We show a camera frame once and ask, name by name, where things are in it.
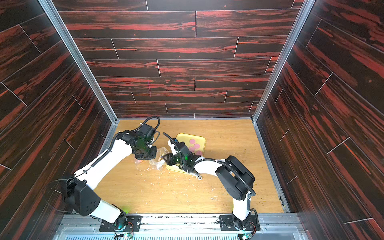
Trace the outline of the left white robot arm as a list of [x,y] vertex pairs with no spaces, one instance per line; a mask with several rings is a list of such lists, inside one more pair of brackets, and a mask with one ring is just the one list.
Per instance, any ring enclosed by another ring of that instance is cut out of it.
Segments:
[[115,134],[110,146],[88,165],[62,182],[62,198],[82,216],[91,216],[112,224],[119,231],[126,227],[126,212],[102,200],[94,189],[101,180],[127,156],[152,160],[157,147],[153,145],[156,131],[124,131]]

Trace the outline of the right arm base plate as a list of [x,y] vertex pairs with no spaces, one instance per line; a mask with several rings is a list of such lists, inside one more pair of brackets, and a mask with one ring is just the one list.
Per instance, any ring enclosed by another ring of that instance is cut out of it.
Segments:
[[259,219],[256,215],[249,214],[245,220],[231,215],[220,215],[217,219],[221,231],[260,231]]

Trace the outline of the metal tongs white tips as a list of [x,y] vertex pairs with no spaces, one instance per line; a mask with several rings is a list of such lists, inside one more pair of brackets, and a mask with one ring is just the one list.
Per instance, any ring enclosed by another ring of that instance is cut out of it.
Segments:
[[202,180],[203,177],[197,172],[188,172],[189,175],[196,177],[198,180]]

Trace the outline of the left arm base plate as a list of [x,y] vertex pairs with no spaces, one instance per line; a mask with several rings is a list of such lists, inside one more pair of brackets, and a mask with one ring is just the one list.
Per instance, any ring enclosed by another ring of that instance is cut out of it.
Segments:
[[141,227],[142,216],[140,215],[126,215],[120,216],[114,223],[109,223],[102,220],[99,228],[100,232],[138,232]]

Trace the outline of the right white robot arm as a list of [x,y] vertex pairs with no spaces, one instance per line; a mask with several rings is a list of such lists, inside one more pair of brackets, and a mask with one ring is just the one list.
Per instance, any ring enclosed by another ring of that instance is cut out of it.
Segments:
[[178,168],[201,179],[201,174],[218,177],[227,193],[233,198],[232,223],[237,230],[245,230],[251,218],[251,198],[254,175],[234,156],[216,160],[192,153],[183,142],[169,140],[171,153],[163,156],[169,166]]

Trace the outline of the clear resealable bag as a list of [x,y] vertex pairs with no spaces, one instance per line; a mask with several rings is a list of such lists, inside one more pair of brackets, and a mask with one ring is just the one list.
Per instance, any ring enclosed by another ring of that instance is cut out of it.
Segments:
[[166,168],[166,161],[163,159],[163,156],[168,154],[169,151],[167,148],[162,147],[157,149],[156,157],[150,161],[145,160],[135,160],[135,167],[141,172],[147,172],[150,170],[163,171]]

